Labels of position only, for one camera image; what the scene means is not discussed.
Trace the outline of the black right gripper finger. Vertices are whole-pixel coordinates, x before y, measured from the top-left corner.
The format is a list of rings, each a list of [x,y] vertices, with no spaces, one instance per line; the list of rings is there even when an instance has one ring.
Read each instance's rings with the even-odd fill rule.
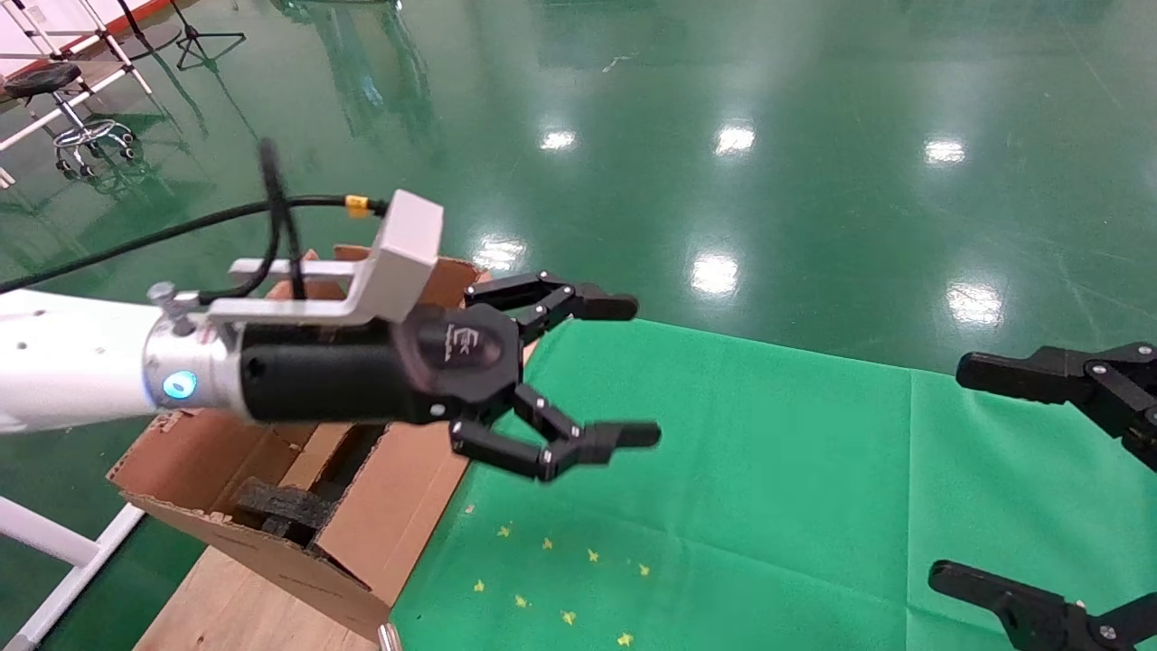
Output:
[[[955,561],[934,561],[929,589],[998,617],[1016,650],[1135,650],[1156,635],[1156,593],[1100,615],[1049,590]]]
[[[1037,404],[1070,404],[1136,460],[1156,469],[1156,346],[1104,352],[1042,346],[1029,358],[964,354],[959,386]]]

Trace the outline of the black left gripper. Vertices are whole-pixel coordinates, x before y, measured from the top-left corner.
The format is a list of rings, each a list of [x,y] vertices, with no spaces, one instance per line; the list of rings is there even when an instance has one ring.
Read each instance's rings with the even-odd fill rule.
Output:
[[[249,416],[265,423],[451,420],[455,453],[541,483],[577,465],[606,466],[621,447],[658,445],[656,421],[581,426],[518,383],[524,345],[568,318],[631,321],[636,297],[539,271],[467,286],[464,299],[466,308],[420,305],[398,323],[246,326],[239,387]],[[510,410],[545,447],[494,431],[496,417]]]

